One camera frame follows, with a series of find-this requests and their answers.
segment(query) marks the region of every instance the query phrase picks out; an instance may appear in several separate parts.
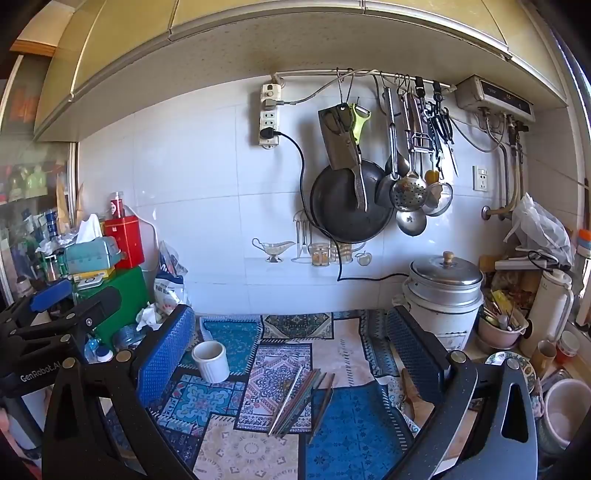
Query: lid knob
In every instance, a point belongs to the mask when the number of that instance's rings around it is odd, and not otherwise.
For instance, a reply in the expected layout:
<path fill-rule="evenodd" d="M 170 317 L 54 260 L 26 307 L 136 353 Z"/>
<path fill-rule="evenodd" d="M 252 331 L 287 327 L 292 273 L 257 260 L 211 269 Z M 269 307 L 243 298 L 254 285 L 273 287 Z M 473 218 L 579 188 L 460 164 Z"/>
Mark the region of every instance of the lid knob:
<path fill-rule="evenodd" d="M 448 265 L 448 266 L 452 265 L 452 263 L 453 263 L 453 257 L 454 257 L 453 252 L 449 252 L 449 251 L 443 252 L 443 263 L 444 263 L 444 265 Z"/>

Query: scissors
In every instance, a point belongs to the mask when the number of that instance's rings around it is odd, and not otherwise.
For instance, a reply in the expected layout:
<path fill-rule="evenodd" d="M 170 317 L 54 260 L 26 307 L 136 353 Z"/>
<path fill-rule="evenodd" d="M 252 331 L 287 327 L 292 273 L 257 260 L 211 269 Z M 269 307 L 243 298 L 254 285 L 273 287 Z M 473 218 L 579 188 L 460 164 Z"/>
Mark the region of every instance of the scissors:
<path fill-rule="evenodd" d="M 441 93 L 441 84 L 434 80 L 433 81 L 433 100 L 435 104 L 429 102 L 430 105 L 430 116 L 433 120 L 433 127 L 447 146 L 449 154 L 452 158 L 453 171 L 456 173 L 456 177 L 459 176 L 457 172 L 456 157 L 453 154 L 453 127 L 452 121 L 449 117 L 449 109 L 447 107 L 441 107 L 443 102 L 443 95 Z"/>

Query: plate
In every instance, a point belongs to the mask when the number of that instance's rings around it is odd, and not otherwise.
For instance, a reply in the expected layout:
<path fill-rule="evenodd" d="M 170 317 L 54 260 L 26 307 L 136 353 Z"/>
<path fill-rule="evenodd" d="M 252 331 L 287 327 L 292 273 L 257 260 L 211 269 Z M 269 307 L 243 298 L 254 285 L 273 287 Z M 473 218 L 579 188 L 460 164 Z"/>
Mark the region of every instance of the plate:
<path fill-rule="evenodd" d="M 529 393 L 534 389 L 535 384 L 535 371 L 534 367 L 531 366 L 530 361 L 524 356 L 513 352 L 497 352 L 493 353 L 489 358 L 486 359 L 485 363 L 489 365 L 502 365 L 502 363 L 508 358 L 514 358 L 519 362 L 523 376 L 525 377 L 525 383 L 527 383 L 527 390 Z"/>

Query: rice cooker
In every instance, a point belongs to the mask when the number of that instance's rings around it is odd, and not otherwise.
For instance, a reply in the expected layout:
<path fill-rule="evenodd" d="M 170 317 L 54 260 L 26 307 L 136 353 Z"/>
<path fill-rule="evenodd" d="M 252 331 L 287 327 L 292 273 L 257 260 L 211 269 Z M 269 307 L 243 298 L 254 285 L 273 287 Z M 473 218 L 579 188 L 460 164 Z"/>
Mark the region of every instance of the rice cooker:
<path fill-rule="evenodd" d="M 448 350 L 462 350 L 484 301 L 480 269 L 452 252 L 415 260 L 402 284 L 405 306 Z"/>

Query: hook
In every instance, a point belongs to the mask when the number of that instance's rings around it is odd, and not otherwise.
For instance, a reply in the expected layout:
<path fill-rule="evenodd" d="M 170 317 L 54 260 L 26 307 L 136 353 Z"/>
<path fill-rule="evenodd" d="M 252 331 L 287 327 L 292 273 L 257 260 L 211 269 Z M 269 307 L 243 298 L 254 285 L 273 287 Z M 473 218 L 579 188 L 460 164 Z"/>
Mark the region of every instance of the hook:
<path fill-rule="evenodd" d="M 347 72 L 354 72 L 354 70 L 353 69 L 347 69 Z M 346 100 L 346 103 L 349 103 L 349 97 L 351 95 L 351 87 L 353 86 L 353 79 L 354 78 L 355 78 L 355 74 L 353 73 L 351 75 L 351 83 L 349 84 L 349 91 L 347 92 L 347 100 Z"/>
<path fill-rule="evenodd" d="M 336 83 L 339 85 L 339 95 L 340 95 L 340 103 L 343 103 L 343 91 L 340 89 L 340 83 L 343 81 L 340 78 L 340 72 L 339 72 L 339 68 L 336 68 L 336 77 L 337 77 L 337 81 Z"/>

